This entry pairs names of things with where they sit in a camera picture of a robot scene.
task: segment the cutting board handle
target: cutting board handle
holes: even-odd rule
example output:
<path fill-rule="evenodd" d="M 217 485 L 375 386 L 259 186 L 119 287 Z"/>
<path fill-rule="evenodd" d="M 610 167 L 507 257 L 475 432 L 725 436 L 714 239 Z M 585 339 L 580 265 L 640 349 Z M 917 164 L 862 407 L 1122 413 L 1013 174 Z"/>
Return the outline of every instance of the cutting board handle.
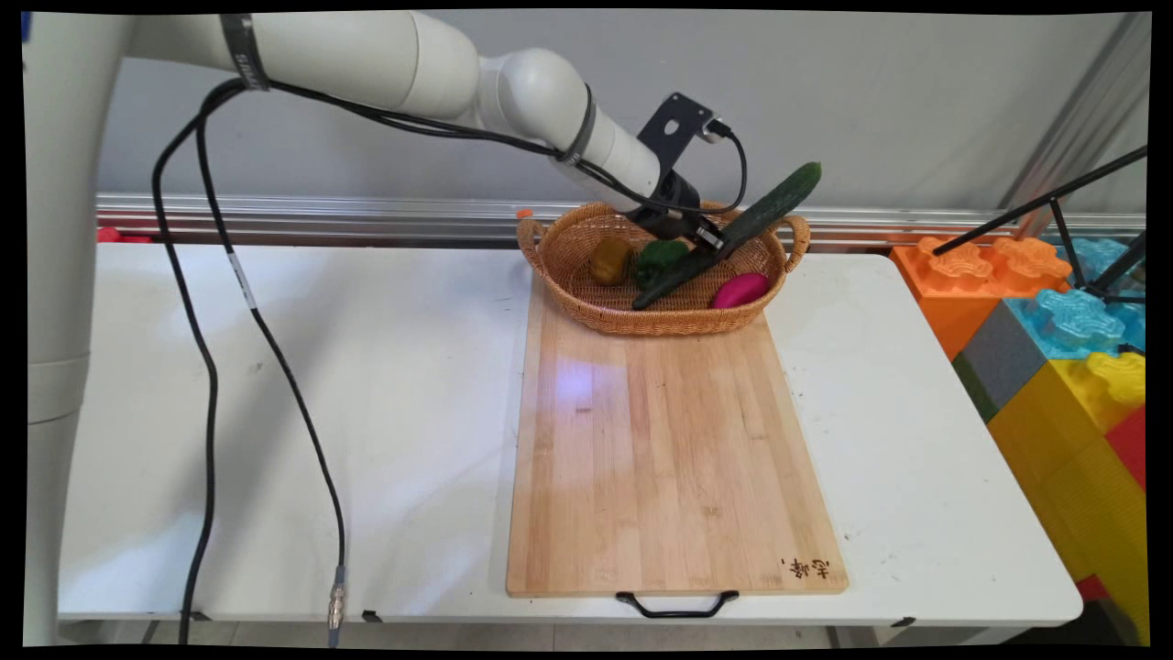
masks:
<path fill-rule="evenodd" d="M 717 597 L 717 604 L 708 610 L 694 610 L 694 611 L 665 611 L 665 612 L 652 612 L 636 600 L 636 594 L 630 591 L 621 591 L 615 594 L 615 599 L 619 603 L 626 603 L 628 605 L 635 607 L 640 614 L 647 617 L 649 619 L 708 619 L 721 611 L 721 607 L 731 600 L 737 600 L 741 596 L 737 591 L 723 591 L 720 596 Z"/>

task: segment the basket handle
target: basket handle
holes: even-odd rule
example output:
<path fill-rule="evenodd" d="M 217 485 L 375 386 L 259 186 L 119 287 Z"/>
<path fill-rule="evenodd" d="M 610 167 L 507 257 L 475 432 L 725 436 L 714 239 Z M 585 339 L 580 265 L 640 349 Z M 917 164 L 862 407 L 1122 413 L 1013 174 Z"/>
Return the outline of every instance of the basket handle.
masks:
<path fill-rule="evenodd" d="M 537 256 L 537 246 L 534 245 L 534 236 L 541 238 L 543 233 L 545 233 L 545 227 L 542 226 L 541 222 L 534 219 L 533 217 L 524 217 L 517 223 L 517 246 L 521 247 L 521 253 L 526 254 L 526 260 L 528 260 L 538 273 L 542 272 L 542 258 Z"/>
<path fill-rule="evenodd" d="M 802 260 L 802 254 L 811 246 L 811 225 L 800 215 L 788 215 L 775 222 L 772 231 L 777 232 L 784 224 L 791 225 L 791 230 L 794 231 L 794 243 L 791 247 L 791 253 L 786 258 L 786 263 L 782 264 L 782 271 L 791 272 L 798 267 L 799 261 Z"/>

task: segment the grey wall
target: grey wall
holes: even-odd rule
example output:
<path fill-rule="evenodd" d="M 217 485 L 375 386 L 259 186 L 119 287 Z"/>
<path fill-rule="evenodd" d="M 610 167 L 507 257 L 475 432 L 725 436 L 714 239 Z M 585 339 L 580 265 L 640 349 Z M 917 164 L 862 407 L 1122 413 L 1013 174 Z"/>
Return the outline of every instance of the grey wall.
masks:
<path fill-rule="evenodd" d="M 744 138 L 748 199 L 808 159 L 812 205 L 994 207 L 1119 14 L 982 16 L 710 9 L 428 12 L 486 55 L 557 50 L 636 132 L 680 90 Z M 127 60 L 99 171 L 103 191 L 149 189 L 160 149 L 229 74 Z M 210 121 L 218 192 L 585 199 L 543 158 L 497 144 L 400 134 L 280 93 L 246 94 Z M 195 149 L 168 192 L 199 192 Z M 737 188 L 731 144 L 679 164 L 704 196 Z"/>
<path fill-rule="evenodd" d="M 1120 131 L 1100 156 L 1096 166 L 1148 143 L 1148 94 L 1128 114 Z M 1138 161 L 1078 190 L 1064 207 L 1085 212 L 1145 212 L 1148 158 Z"/>

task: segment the wooden cutting board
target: wooden cutting board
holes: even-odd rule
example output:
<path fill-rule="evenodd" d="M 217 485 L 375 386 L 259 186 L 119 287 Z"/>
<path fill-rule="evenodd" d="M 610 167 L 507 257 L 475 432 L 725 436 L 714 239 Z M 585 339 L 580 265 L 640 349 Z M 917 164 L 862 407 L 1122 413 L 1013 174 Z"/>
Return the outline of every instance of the wooden cutting board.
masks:
<path fill-rule="evenodd" d="M 602 335 L 535 277 L 506 581 L 527 598 L 847 587 L 764 317 Z"/>

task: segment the black cable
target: black cable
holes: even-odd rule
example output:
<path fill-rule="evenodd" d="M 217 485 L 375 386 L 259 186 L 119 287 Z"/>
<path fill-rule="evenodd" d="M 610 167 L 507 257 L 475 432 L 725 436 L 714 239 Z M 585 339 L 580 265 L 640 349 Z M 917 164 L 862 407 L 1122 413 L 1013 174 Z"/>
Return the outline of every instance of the black cable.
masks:
<path fill-rule="evenodd" d="M 212 93 L 223 93 L 230 89 L 235 84 L 239 84 L 238 81 L 228 81 L 212 90 Z M 191 326 L 191 335 L 196 340 L 196 346 L 199 347 L 199 355 L 204 359 L 204 367 L 208 368 L 208 426 L 205 430 L 205 443 L 204 443 L 204 461 L 205 461 L 205 491 L 204 491 L 204 523 L 203 528 L 199 530 L 199 540 L 196 543 L 196 552 L 191 558 L 191 565 L 188 569 L 188 581 L 183 590 L 183 608 L 182 618 L 179 619 L 179 644 L 188 642 L 188 627 L 191 620 L 191 599 L 196 591 L 196 577 L 199 574 L 199 565 L 204 559 L 204 551 L 208 547 L 208 539 L 211 537 L 212 532 L 212 517 L 216 511 L 216 461 L 215 461 L 215 440 L 216 440 L 216 397 L 219 390 L 219 380 L 216 374 L 216 362 L 212 361 L 212 355 L 208 351 L 208 345 L 204 342 L 204 335 L 199 329 L 199 321 L 196 319 L 196 309 L 191 304 L 191 294 L 188 292 L 188 283 L 183 277 L 183 267 L 179 265 L 179 257 L 175 251 L 175 244 L 171 240 L 171 230 L 167 224 L 167 213 L 163 211 L 163 168 L 167 166 L 171 155 L 175 150 L 179 148 L 179 144 L 191 135 L 195 130 L 199 117 L 192 118 L 187 125 L 179 130 L 179 134 L 175 136 L 174 140 L 163 149 L 160 154 L 158 159 L 155 161 L 155 169 L 151 171 L 150 188 L 151 196 L 155 200 L 155 213 L 158 217 L 158 232 L 163 238 L 163 246 L 167 249 L 167 257 L 171 261 L 171 272 L 175 273 L 175 283 L 179 287 L 179 297 L 183 299 L 183 309 L 188 314 L 188 325 Z"/>
<path fill-rule="evenodd" d="M 298 87 L 296 84 L 289 84 L 289 83 L 279 82 L 279 81 L 276 81 L 276 80 L 271 81 L 271 84 L 272 84 L 272 87 L 274 89 L 280 89 L 282 91 L 287 91 L 287 93 L 294 94 L 297 96 L 303 96 L 305 98 L 313 98 L 316 101 L 321 101 L 321 102 L 325 102 L 325 103 L 338 106 L 338 107 L 340 107 L 343 109 L 350 110 L 351 113 L 354 113 L 357 115 L 364 116 L 364 117 L 369 118 L 372 121 L 375 121 L 378 123 L 382 123 L 385 125 L 392 125 L 394 128 L 399 128 L 399 129 L 402 129 L 402 130 L 408 130 L 411 132 L 419 132 L 421 135 L 432 135 L 432 136 L 438 136 L 438 137 L 456 137 L 456 138 L 465 138 L 465 140 L 484 140 L 484 141 L 490 141 L 490 142 L 501 142 L 503 144 L 509 144 L 510 147 L 516 147 L 518 149 L 526 150 L 526 151 L 530 151 L 530 152 L 540 154 L 540 155 L 544 155 L 544 156 L 550 156 L 550 157 L 557 157 L 557 156 L 562 155 L 562 151 L 558 151 L 557 149 L 551 149 L 549 147 L 543 147 L 541 144 L 535 144 L 533 142 L 529 142 L 529 141 L 526 141 L 526 140 L 521 140 L 518 137 L 513 137 L 510 135 L 502 135 L 500 132 L 491 132 L 491 131 L 488 131 L 488 130 L 481 130 L 479 128 L 470 128 L 470 127 L 466 127 L 466 125 L 456 125 L 456 124 L 453 124 L 453 123 L 445 123 L 442 121 L 429 120 L 429 118 L 425 118 L 425 117 L 416 117 L 416 116 L 406 115 L 406 114 L 402 114 L 402 113 L 396 113 L 396 111 L 393 111 L 393 110 L 381 110 L 379 108 L 373 108 L 371 106 L 364 106 L 361 103 L 355 103 L 353 101 L 346 101 L 346 100 L 343 100 L 343 98 L 338 98 L 335 96 L 331 96 L 328 94 L 324 94 L 321 91 L 314 91 L 312 89 L 305 89 L 303 87 Z M 591 178 L 594 178 L 595 181 L 598 181 L 599 183 L 606 185 L 608 188 L 611 188 L 616 192 L 619 192 L 621 195 L 630 197 L 631 199 L 635 199 L 635 200 L 637 200 L 640 204 L 644 204 L 646 206 L 652 206 L 652 207 L 663 209 L 663 210 L 677 210 L 677 211 L 683 211 L 683 212 L 699 212 L 699 213 L 706 213 L 706 215 L 720 215 L 723 212 L 727 212 L 727 211 L 731 211 L 731 210 L 735 209 L 741 203 L 741 200 L 745 198 L 745 189 L 746 189 L 746 184 L 748 183 L 748 170 L 750 170 L 750 168 L 748 168 L 748 163 L 747 163 L 746 155 L 745 155 L 745 147 L 741 144 L 741 141 L 738 140 L 737 135 L 734 135 L 733 131 L 731 129 L 728 129 L 728 127 L 725 127 L 720 122 L 716 122 L 716 123 L 717 123 L 717 125 L 719 125 L 723 129 L 723 130 L 717 131 L 717 132 L 719 132 L 720 135 L 724 135 L 724 136 L 728 137 L 730 141 L 733 142 L 733 145 L 737 147 L 738 158 L 739 158 L 740 165 L 741 165 L 741 182 L 740 182 L 740 186 L 739 186 L 739 190 L 738 190 L 737 198 L 733 200 L 732 204 L 728 204 L 726 206 L 721 206 L 721 207 L 718 207 L 718 209 L 704 209 L 704 207 L 697 207 L 697 206 L 686 206 L 686 205 L 679 205 L 679 204 L 671 204 L 671 203 L 663 202 L 663 200 L 659 200 L 659 199 L 652 199 L 650 197 L 645 197 L 644 195 L 640 195 L 639 192 L 636 192 L 631 188 L 628 188 L 618 178 L 616 178 L 615 175 L 612 175 L 611 172 L 606 171 L 602 166 L 599 166 L 599 165 L 597 165 L 597 164 L 595 164 L 595 163 L 592 163 L 592 162 L 590 162 L 590 161 L 588 161 L 585 158 L 581 159 L 578 162 L 578 164 L 576 164 L 575 166 L 577 169 L 579 169 L 581 171 L 583 171 L 584 173 L 586 173 L 588 176 L 590 176 Z"/>
<path fill-rule="evenodd" d="M 199 175 L 204 181 L 204 193 L 208 196 L 208 205 L 212 211 L 212 222 L 216 223 L 216 231 L 219 233 L 221 243 L 224 245 L 224 251 L 228 252 L 229 259 L 232 261 L 233 267 L 237 268 L 237 273 L 240 277 L 240 286 L 245 291 L 245 299 L 249 301 L 250 311 L 252 311 L 252 318 L 257 321 L 257 326 L 260 327 L 260 333 L 265 336 L 265 341 L 269 342 L 269 348 L 272 349 L 273 355 L 277 356 L 277 362 L 282 366 L 282 372 L 285 373 L 285 380 L 289 381 L 290 390 L 293 392 L 293 399 L 297 400 L 298 410 L 301 411 L 301 420 L 305 422 L 305 428 L 310 433 L 310 441 L 313 443 L 313 451 L 318 455 L 318 465 L 321 468 L 321 476 L 326 481 L 326 489 L 330 490 L 330 501 L 334 505 L 334 518 L 338 522 L 338 566 L 344 566 L 346 564 L 346 526 L 343 522 L 343 506 L 338 502 L 338 491 L 334 489 L 334 481 L 331 478 L 330 469 L 326 467 L 326 456 L 321 451 L 321 442 L 318 440 L 318 433 L 313 428 L 313 420 L 310 419 L 310 409 L 305 406 L 305 399 L 301 397 L 301 389 L 298 388 L 297 379 L 293 376 L 293 370 L 290 369 L 289 362 L 285 360 L 285 354 L 282 353 L 280 347 L 277 345 L 277 340 L 273 339 L 273 334 L 269 329 L 269 324 L 265 322 L 264 317 L 260 315 L 260 309 L 257 307 L 256 302 L 252 301 L 252 294 L 248 292 L 248 279 L 245 279 L 244 270 L 240 268 L 239 260 L 236 258 L 236 249 L 232 246 L 232 238 L 229 236 L 228 227 L 224 225 L 224 216 L 221 213 L 219 202 L 216 199 L 216 188 L 212 184 L 211 168 L 208 164 L 208 142 L 205 140 L 208 116 L 211 115 L 217 107 L 245 90 L 243 81 L 237 82 L 239 82 L 237 88 L 222 91 L 212 90 L 204 98 L 204 104 L 199 110 L 199 122 L 196 124 L 196 150 L 199 156 Z"/>

